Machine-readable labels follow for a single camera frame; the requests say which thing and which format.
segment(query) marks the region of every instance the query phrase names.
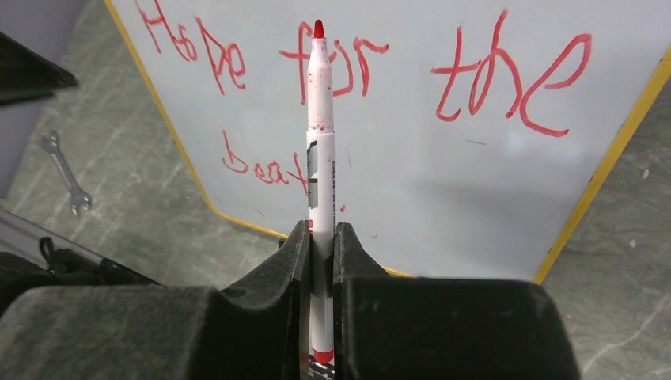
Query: black object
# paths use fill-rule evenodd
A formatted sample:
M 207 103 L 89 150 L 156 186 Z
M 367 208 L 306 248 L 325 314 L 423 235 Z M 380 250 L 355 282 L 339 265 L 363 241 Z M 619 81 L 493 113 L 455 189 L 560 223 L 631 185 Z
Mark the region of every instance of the black object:
M 0 320 L 0 378 L 293 379 L 308 369 L 309 232 L 222 292 L 41 287 Z
M 552 300 L 521 281 L 389 276 L 340 223 L 338 379 L 578 379 Z M 217 293 L 42 287 L 0 319 L 0 378 L 298 379 L 306 375 L 309 230 Z M 327 378 L 328 367 L 317 378 Z
M 50 237 L 42 237 L 39 245 L 47 269 L 12 253 L 0 253 L 0 315 L 35 287 L 158 284 L 109 259 L 95 264 L 69 249 L 56 249 Z
M 52 97 L 76 85 L 72 73 L 0 32 L 0 105 Z

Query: handwritten word beat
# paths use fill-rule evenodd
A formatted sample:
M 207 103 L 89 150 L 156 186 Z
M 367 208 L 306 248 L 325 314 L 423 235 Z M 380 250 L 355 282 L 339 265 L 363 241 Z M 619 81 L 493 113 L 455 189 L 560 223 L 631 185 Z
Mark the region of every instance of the handwritten word beat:
M 529 99 L 531 96 L 542 86 L 545 85 L 545 89 L 562 89 L 572 85 L 582 74 L 582 72 L 587 67 L 589 62 L 589 56 L 592 52 L 592 36 L 589 34 L 581 34 L 576 36 L 569 44 L 564 48 L 564 50 L 559 53 L 555 62 L 550 65 L 550 67 L 540 76 L 526 91 L 522 88 L 521 78 L 517 65 L 510 57 L 508 52 L 505 49 L 499 47 L 499 36 L 501 33 L 501 27 L 503 22 L 508 15 L 507 10 L 503 10 L 499 19 L 496 22 L 494 27 L 494 36 L 491 41 L 490 52 L 484 59 L 481 59 L 475 63 L 469 65 L 461 65 L 461 40 L 462 40 L 462 31 L 461 27 L 457 28 L 457 47 L 454 53 L 454 63 L 451 67 L 439 67 L 431 70 L 433 74 L 448 74 L 449 79 L 447 85 L 445 86 L 445 91 L 442 94 L 441 100 L 438 102 L 438 107 L 436 108 L 436 117 L 443 121 L 454 121 L 461 114 L 461 108 L 457 109 L 452 115 L 446 116 L 443 114 L 443 108 L 445 107 L 445 102 L 449 96 L 449 91 L 452 89 L 457 75 L 460 73 L 465 73 L 468 71 L 475 71 L 476 76 L 473 79 L 473 84 L 471 87 L 470 97 L 468 99 L 468 111 L 471 115 L 475 115 L 482 106 L 487 92 L 489 91 L 491 85 L 491 79 L 494 75 L 495 61 L 497 58 L 500 58 L 503 63 L 506 64 L 510 74 L 513 77 L 514 86 L 515 86 L 515 98 L 513 104 L 510 106 L 510 110 L 506 113 L 506 118 L 509 119 L 512 117 L 515 112 L 519 109 L 519 114 L 525 126 L 533 129 L 534 131 L 540 132 L 544 135 L 550 135 L 554 137 L 561 137 L 568 133 L 568 129 L 562 131 L 556 131 L 548 127 L 543 127 L 538 123 L 531 120 L 529 113 L 527 111 L 527 105 L 529 104 Z M 550 76 L 559 68 L 559 66 L 564 62 L 568 55 L 579 45 L 582 44 L 582 60 L 578 64 L 578 68 L 573 72 L 573 74 L 561 81 L 556 83 L 545 84 L 545 82 L 550 78 Z M 483 69 L 487 67 L 487 77 L 484 79 L 484 86 L 482 93 L 476 100 L 476 89 L 478 86 L 478 81 L 483 72 Z
M 226 134 L 226 131 L 223 131 L 223 134 L 226 153 L 228 153 L 229 156 L 228 159 L 222 158 L 224 166 L 235 173 L 246 174 L 249 171 L 249 165 L 233 152 L 229 143 L 229 136 Z M 300 182 L 303 185 L 305 196 L 308 196 L 308 180 L 303 177 L 303 170 L 301 169 L 301 165 L 298 162 L 298 153 L 296 152 L 294 152 L 294 167 L 296 172 L 292 173 L 290 171 L 286 171 L 286 175 Z M 265 184 L 289 184 L 289 181 L 282 173 L 282 168 L 280 168 L 279 163 L 276 161 L 273 161 L 265 166 L 262 166 L 260 163 L 256 163 L 254 165 L 254 175 L 259 179 L 259 181 Z
M 310 59 L 310 54 L 305 53 L 305 45 L 304 45 L 304 37 L 312 37 L 313 36 L 313 29 L 310 27 L 310 25 L 307 22 L 302 22 L 298 26 L 298 52 L 295 53 L 289 53 L 287 51 L 280 50 L 279 54 L 282 56 L 285 56 L 290 59 L 297 59 L 298 60 L 298 77 L 300 78 L 301 82 L 301 104 L 305 104 L 305 62 L 309 61 Z M 354 89 L 354 69 L 352 69 L 352 62 L 350 60 L 350 55 L 347 54 L 347 50 L 343 47 L 342 44 L 340 44 L 340 40 L 334 40 L 333 44 L 335 45 L 336 51 L 331 53 L 329 55 L 329 59 L 331 62 L 335 61 L 336 58 L 338 57 L 338 53 L 340 53 L 343 56 L 343 59 L 345 60 L 345 65 L 347 66 L 347 85 L 345 85 L 342 89 L 334 89 L 333 90 L 333 96 L 334 97 L 339 97 L 340 95 L 344 95 L 346 93 L 351 93 L 352 90 Z M 356 52 L 357 59 L 358 59 L 358 65 L 359 68 L 361 69 L 361 80 L 362 80 L 362 89 L 361 89 L 361 95 L 365 96 L 368 93 L 368 86 L 370 84 L 370 69 L 368 66 L 368 60 L 366 60 L 366 57 L 363 55 L 363 48 L 366 48 L 373 53 L 378 53 L 378 54 L 384 54 L 389 50 L 389 44 L 383 45 L 383 46 L 377 46 L 370 41 L 363 39 L 363 38 L 354 38 L 354 42 L 352 43 L 352 46 L 354 47 L 354 51 Z
M 176 35 L 175 32 L 170 28 L 170 24 L 165 18 L 163 9 L 161 8 L 161 4 L 158 2 L 158 0 L 154 0 L 154 5 L 156 6 L 155 10 L 157 13 L 157 16 L 154 18 L 147 16 L 147 13 L 145 13 L 145 11 L 140 8 L 138 0 L 135 0 L 135 5 L 138 7 L 138 12 L 140 12 L 142 20 L 144 21 L 147 31 L 151 35 L 151 39 L 154 41 L 154 46 L 156 46 L 156 50 L 159 54 L 162 54 L 161 45 L 159 45 L 152 28 L 163 25 L 163 28 L 168 33 L 168 36 L 172 41 L 172 45 L 181 55 L 182 59 L 187 62 L 195 62 L 198 60 L 199 55 L 197 49 L 195 48 L 195 44 L 190 38 L 185 36 L 187 31 L 186 27 L 182 24 L 177 24 L 178 34 Z M 238 89 L 245 89 L 245 84 L 238 81 L 238 78 L 245 75 L 246 72 L 245 60 L 242 57 L 240 48 L 235 43 L 224 46 L 207 30 L 203 24 L 203 20 L 201 20 L 200 17 L 194 17 L 194 20 L 198 26 L 200 37 L 203 39 L 205 52 L 207 53 L 207 58 L 210 61 L 210 68 L 212 69 L 214 81 L 217 83 L 219 92 L 222 95 L 225 94 L 224 85 L 222 84 L 222 74 L 224 67 L 227 68 L 230 80 L 233 85 Z

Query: gray wall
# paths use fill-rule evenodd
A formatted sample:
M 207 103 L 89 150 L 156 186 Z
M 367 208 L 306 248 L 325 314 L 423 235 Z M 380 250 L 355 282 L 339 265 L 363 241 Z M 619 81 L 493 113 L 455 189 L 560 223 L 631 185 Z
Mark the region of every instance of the gray wall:
M 0 0 L 0 30 L 20 44 L 58 63 L 86 0 Z M 0 199 L 37 124 L 44 101 L 0 108 Z

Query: handwritten text hope for the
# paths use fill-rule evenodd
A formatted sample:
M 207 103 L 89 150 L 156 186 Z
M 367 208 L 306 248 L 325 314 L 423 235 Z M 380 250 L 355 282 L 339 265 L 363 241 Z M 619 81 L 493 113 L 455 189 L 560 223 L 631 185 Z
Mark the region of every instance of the handwritten text hope for the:
M 150 17 L 147 15 L 144 9 L 138 4 L 138 0 L 135 0 L 135 4 L 138 7 L 138 11 L 144 20 L 147 31 L 149 32 L 156 50 L 158 53 L 162 54 L 161 45 L 158 43 L 155 28 L 164 29 L 168 34 L 173 47 L 176 49 L 177 53 L 187 62 L 195 62 L 199 58 L 198 49 L 195 46 L 195 43 L 187 37 L 187 27 L 182 24 L 176 24 L 171 26 L 168 23 L 163 9 L 159 0 L 154 0 L 154 9 L 152 10 L 153 16 Z M 462 39 L 463 32 L 462 27 L 457 28 L 457 43 L 454 52 L 454 60 L 452 66 L 445 67 L 434 67 L 430 69 L 430 72 L 433 74 L 446 74 L 448 75 L 448 80 L 445 85 L 442 96 L 438 100 L 438 107 L 436 108 L 436 117 L 445 122 L 452 122 L 456 120 L 461 115 L 461 108 L 458 108 L 456 111 L 453 111 L 452 114 L 445 114 L 445 103 L 447 102 L 448 96 L 450 95 L 450 90 L 452 89 L 457 76 L 463 73 L 470 71 L 475 71 L 475 76 L 472 81 L 471 91 L 468 97 L 468 111 L 471 115 L 475 115 L 480 108 L 482 107 L 485 98 L 489 92 L 492 78 L 495 73 L 495 66 L 497 59 L 500 59 L 503 64 L 507 67 L 507 70 L 510 72 L 510 75 L 513 79 L 514 84 L 514 99 L 512 100 L 512 105 L 510 110 L 505 114 L 506 118 L 510 118 L 519 113 L 522 123 L 538 131 L 544 135 L 561 137 L 568 133 L 568 129 L 555 130 L 550 127 L 542 126 L 537 122 L 533 121 L 529 116 L 529 102 L 533 94 L 543 86 L 545 89 L 556 90 L 562 89 L 568 86 L 571 86 L 578 78 L 582 75 L 583 71 L 587 67 L 589 62 L 589 57 L 591 54 L 592 47 L 592 36 L 590 34 L 580 34 L 571 40 L 568 45 L 558 54 L 554 62 L 549 66 L 549 68 L 529 87 L 525 89 L 522 84 L 521 75 L 515 61 L 506 51 L 505 48 L 499 47 L 499 37 L 501 35 L 501 28 L 503 22 L 506 19 L 508 12 L 503 10 L 499 19 L 496 22 L 494 27 L 493 37 L 491 41 L 491 46 L 488 54 L 481 60 L 478 60 L 474 63 L 469 63 L 464 65 L 461 62 L 461 51 L 462 51 Z M 246 84 L 242 83 L 242 77 L 246 74 L 245 69 L 245 59 L 242 52 L 242 49 L 234 42 L 229 44 L 223 44 L 219 42 L 206 28 L 203 23 L 203 20 L 200 17 L 194 17 L 195 25 L 199 30 L 200 37 L 203 40 L 203 46 L 205 52 L 207 53 L 207 58 L 209 60 L 210 68 L 214 80 L 217 84 L 219 92 L 224 95 L 225 89 L 222 84 L 222 75 L 224 70 L 229 75 L 231 83 L 238 89 L 244 90 L 247 88 Z M 310 38 L 312 36 L 313 30 L 310 26 L 302 22 L 298 26 L 298 51 L 289 52 L 280 50 L 279 54 L 288 59 L 296 59 L 298 62 L 298 85 L 297 91 L 300 91 L 300 102 L 305 103 L 305 63 L 309 60 L 309 54 L 306 53 L 306 44 L 308 41 L 305 40 L 306 37 Z M 343 85 L 339 89 L 335 89 L 333 95 L 336 97 L 351 93 L 354 90 L 354 68 L 352 65 L 352 60 L 350 54 L 347 52 L 347 49 L 341 44 L 340 40 L 334 40 L 333 44 L 335 50 L 331 53 L 331 61 L 335 62 L 339 56 L 342 56 L 343 64 L 347 68 L 347 84 Z M 563 64 L 566 58 L 571 54 L 571 52 L 578 46 L 582 45 L 582 58 L 578 67 L 573 71 L 573 73 L 566 79 L 560 82 L 546 83 L 548 79 L 557 71 L 557 69 Z M 370 57 L 367 57 L 364 52 L 370 51 L 377 55 L 384 55 L 389 51 L 389 44 L 375 44 L 364 38 L 354 38 L 352 42 L 352 47 L 354 53 L 356 54 L 356 59 L 358 60 L 359 70 L 361 73 L 361 95 L 363 97 L 370 90 L 371 86 L 371 69 L 369 65 Z M 483 72 L 486 69 L 486 74 L 484 78 L 484 84 L 481 93 L 478 95 L 477 89 L 480 82 L 480 78 L 483 75 Z

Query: whiteboard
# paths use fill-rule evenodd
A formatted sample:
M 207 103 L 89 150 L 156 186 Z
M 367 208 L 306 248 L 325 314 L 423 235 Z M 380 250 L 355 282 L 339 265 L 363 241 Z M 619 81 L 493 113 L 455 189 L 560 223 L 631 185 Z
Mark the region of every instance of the whiteboard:
M 206 200 L 275 234 L 322 19 L 338 222 L 420 276 L 533 278 L 671 42 L 669 0 L 108 3 Z

